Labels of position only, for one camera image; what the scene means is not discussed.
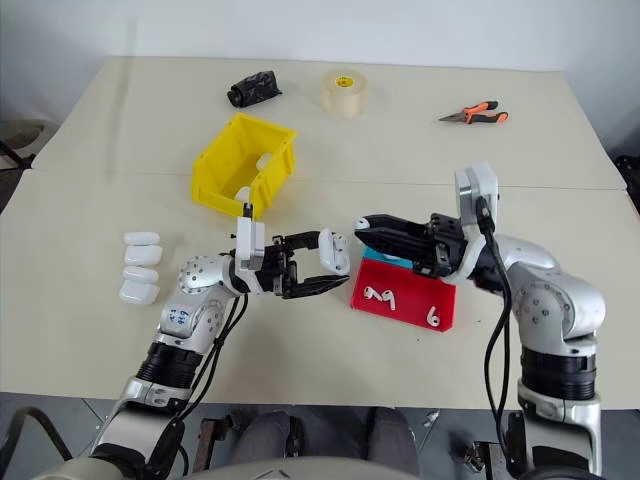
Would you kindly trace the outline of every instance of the red foam block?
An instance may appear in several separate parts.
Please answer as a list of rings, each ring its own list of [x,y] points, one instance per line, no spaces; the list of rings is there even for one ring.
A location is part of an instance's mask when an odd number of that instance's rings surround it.
[[[366,287],[371,287],[380,294],[384,290],[391,290],[396,302],[395,311],[391,310],[389,302],[365,298]],[[352,308],[438,332],[444,332],[453,327],[455,302],[456,287],[454,285],[416,275],[408,268],[369,258],[362,259],[351,296]],[[435,315],[440,318],[440,324],[437,327],[427,323],[427,314],[431,307],[436,307]]]

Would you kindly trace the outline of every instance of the yellow plastic bin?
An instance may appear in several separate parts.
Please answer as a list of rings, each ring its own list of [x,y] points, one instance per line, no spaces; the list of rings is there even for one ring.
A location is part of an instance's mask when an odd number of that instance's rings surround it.
[[[293,173],[295,136],[289,128],[236,113],[193,164],[193,201],[239,217],[243,202],[234,197],[248,186],[253,217],[260,218]],[[272,156],[258,170],[256,163],[265,153]]]

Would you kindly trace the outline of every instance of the orange-handled pliers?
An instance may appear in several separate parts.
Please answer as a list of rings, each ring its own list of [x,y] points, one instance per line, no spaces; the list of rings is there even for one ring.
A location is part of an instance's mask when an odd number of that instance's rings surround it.
[[[447,115],[439,120],[443,122],[464,122],[464,123],[502,123],[509,114],[507,112],[485,113],[487,110],[495,110],[498,108],[498,102],[491,100],[482,102],[473,107],[463,108],[458,113]]]

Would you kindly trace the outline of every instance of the white table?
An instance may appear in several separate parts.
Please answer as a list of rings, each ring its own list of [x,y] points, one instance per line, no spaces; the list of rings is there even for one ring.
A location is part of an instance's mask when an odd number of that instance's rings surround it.
[[[43,154],[41,161],[59,158]],[[25,173],[0,217],[1,390],[119,395],[145,356],[182,262],[233,246],[234,219],[193,204],[189,192],[190,178],[180,175]],[[640,407],[640,385],[628,381],[640,338],[640,221],[626,194],[510,187],[501,194],[500,232],[545,246],[604,293],[597,358],[603,406]],[[425,221],[433,211],[456,213],[452,186],[290,180],[263,220],[268,235],[325,225],[349,233],[363,214]],[[118,299],[122,233],[139,229],[158,231],[165,247],[161,295],[151,307]],[[355,242],[350,254],[355,272]],[[301,276],[315,273],[314,262],[312,254],[300,256]],[[291,301],[252,297],[205,400],[487,407],[482,358],[497,297],[471,282],[461,286],[455,326],[439,334],[351,310],[352,286]],[[510,407],[519,375],[513,330]]]
[[[34,168],[190,175],[236,112],[229,86],[272,69],[284,94],[244,111],[299,132],[298,180],[451,185],[454,170],[488,160],[502,186],[624,188],[561,73],[347,65],[369,80],[369,104],[336,119],[320,89],[335,66],[112,58]],[[509,120],[437,121],[485,100],[498,100]]]

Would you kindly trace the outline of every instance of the tape roll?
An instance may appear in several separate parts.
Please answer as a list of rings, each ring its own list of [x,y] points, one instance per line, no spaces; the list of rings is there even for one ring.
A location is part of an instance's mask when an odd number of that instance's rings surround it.
[[[367,79],[355,70],[332,70],[322,79],[325,110],[340,117],[355,117],[365,106]]]

